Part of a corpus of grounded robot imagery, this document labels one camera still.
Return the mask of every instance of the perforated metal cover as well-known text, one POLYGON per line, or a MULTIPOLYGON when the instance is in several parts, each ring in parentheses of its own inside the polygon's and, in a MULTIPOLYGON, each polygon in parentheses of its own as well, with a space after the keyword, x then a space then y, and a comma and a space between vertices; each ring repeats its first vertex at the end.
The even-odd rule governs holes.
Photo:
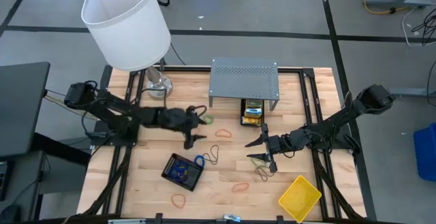
POLYGON ((279 100, 279 73, 274 61, 214 58, 209 97, 279 100))

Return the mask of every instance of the blue bin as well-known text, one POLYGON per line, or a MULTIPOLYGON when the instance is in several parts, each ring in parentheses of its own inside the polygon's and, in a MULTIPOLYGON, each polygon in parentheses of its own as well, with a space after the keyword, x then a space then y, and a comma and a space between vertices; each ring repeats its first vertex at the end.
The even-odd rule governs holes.
POLYGON ((424 180, 436 181, 436 123, 414 133, 418 174, 424 180))

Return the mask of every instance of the wooden table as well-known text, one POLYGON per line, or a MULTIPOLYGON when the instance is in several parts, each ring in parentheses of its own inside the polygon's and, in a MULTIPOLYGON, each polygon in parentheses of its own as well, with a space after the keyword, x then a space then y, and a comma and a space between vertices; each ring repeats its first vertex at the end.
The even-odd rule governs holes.
MULTIPOLYGON (((322 113, 327 118, 341 108, 337 88, 331 68, 315 68, 314 71, 322 113)), ((164 72, 164 75, 174 85, 167 100, 169 108, 208 104, 208 72, 169 71, 164 72)), ((128 77, 128 72, 114 69, 109 91, 124 98, 128 77)), ((279 86, 280 102, 274 111, 266 110, 265 120, 270 135, 289 133, 306 122, 298 75, 279 74, 279 86)), ((308 94, 313 104, 311 92, 308 94)), ((141 106, 161 105, 162 101, 151 99, 147 93, 142 95, 141 106)), ((311 111, 313 120, 316 121, 313 105, 311 111)), ((164 218, 170 219, 220 219, 224 214, 237 214, 245 220, 275 220, 277 215, 292 220, 277 201, 299 175, 316 186, 311 151, 305 148, 298 151, 292 159, 283 155, 275 156, 279 171, 264 182, 254 172, 252 162, 246 157, 251 153, 264 153, 264 146, 244 147, 259 137, 260 129, 239 125, 240 100, 215 98, 214 106, 208 108, 207 114, 213 115, 213 124, 200 125, 193 130, 193 133, 207 135, 207 138, 197 141, 190 150, 183 149, 184 137, 181 133, 163 129, 140 129, 138 144, 131 156, 122 217, 154 218, 156 213, 161 212, 164 218), (219 129, 227 129, 232 137, 218 138, 215 132, 219 129), (194 192, 161 177, 172 153, 193 160, 196 155, 209 153, 214 144, 219 145, 219 162, 217 165, 206 162, 194 192), (240 182, 248 182, 249 188, 233 193, 232 187, 240 182), (183 209, 173 206, 171 197, 174 194, 186 196, 183 209)), ((93 156, 84 181, 78 213, 86 210, 105 187, 113 151, 114 147, 105 146, 93 156)), ((352 155, 347 150, 333 150, 331 158, 339 190, 357 213, 366 216, 352 155)), ((333 217, 330 192, 325 185, 324 187, 329 215, 333 217)), ((178 203, 180 199, 175 197, 174 201, 178 203)), ((110 212, 114 211, 115 202, 116 193, 112 194, 110 212)), ((320 205, 317 204, 306 220, 321 219, 320 205)))

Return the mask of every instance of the yellow plastic tray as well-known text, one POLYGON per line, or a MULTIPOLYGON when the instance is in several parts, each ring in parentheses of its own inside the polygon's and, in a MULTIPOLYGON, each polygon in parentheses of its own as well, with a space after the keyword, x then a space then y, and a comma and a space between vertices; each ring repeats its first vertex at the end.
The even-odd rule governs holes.
POLYGON ((304 177, 298 176, 286 192, 280 197, 279 204, 297 222, 301 223, 313 206, 318 202, 321 193, 304 177))

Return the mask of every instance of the orange rubber band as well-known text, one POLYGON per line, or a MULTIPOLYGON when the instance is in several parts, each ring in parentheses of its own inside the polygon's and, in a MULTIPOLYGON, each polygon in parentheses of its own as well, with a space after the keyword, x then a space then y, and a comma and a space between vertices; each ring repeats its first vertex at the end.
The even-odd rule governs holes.
POLYGON ((173 196, 171 196, 171 202, 172 202, 172 205, 175 206, 176 208, 183 208, 183 207, 185 207, 185 204, 186 204, 186 197, 183 194, 174 194, 173 196), (183 204, 182 204, 182 206, 178 206, 176 203, 174 203, 173 198, 176 197, 176 196, 182 196, 183 197, 183 204))
POLYGON ((217 132, 215 132, 215 136, 216 136, 216 137, 231 138, 233 135, 232 135, 232 133, 231 133, 230 131, 228 131, 227 129, 219 129, 219 130, 217 130, 217 132), (227 133, 229 133, 229 134, 228 134, 228 135, 218 135, 218 132, 220 132, 220 131, 224 131, 224 132, 227 132, 227 133))
POLYGON ((250 187, 250 184, 248 182, 238 183, 232 187, 232 192, 236 193, 239 191, 244 191, 244 190, 248 189, 248 187, 250 187))

